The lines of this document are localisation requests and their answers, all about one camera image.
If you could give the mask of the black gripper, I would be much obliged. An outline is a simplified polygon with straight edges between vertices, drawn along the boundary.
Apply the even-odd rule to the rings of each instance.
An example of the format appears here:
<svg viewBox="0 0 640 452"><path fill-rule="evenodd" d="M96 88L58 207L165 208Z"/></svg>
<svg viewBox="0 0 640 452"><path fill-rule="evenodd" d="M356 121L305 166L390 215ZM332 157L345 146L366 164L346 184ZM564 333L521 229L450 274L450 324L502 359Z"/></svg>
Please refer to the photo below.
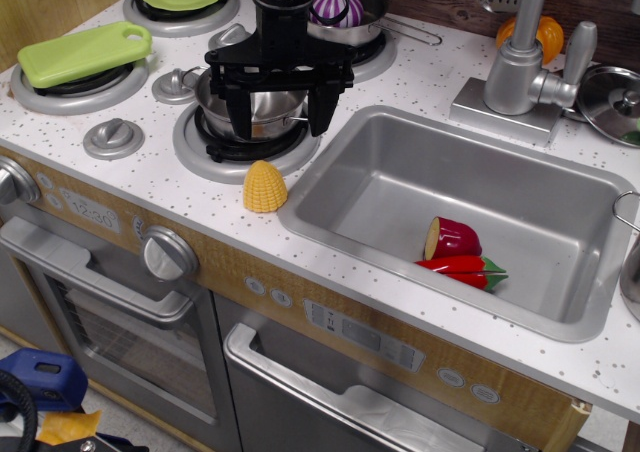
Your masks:
<svg viewBox="0 0 640 452"><path fill-rule="evenodd" d="M307 91L311 134L324 134L340 94L353 86L353 48L308 33L312 0L253 2L255 31L205 56L211 92L225 99L241 140L251 139L251 92Z"/></svg>

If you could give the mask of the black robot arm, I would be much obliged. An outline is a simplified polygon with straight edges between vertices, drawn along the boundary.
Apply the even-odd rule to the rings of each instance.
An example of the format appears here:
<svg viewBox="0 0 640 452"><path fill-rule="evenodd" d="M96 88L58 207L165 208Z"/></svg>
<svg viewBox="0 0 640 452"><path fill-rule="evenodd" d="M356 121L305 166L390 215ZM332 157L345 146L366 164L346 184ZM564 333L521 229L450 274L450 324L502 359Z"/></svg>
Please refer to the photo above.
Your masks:
<svg viewBox="0 0 640 452"><path fill-rule="evenodd" d="M233 131L252 135L252 93L304 91L314 136L328 129L340 95L353 86L355 49L308 34L313 0L253 0L256 30L206 54L211 92L225 101Z"/></svg>

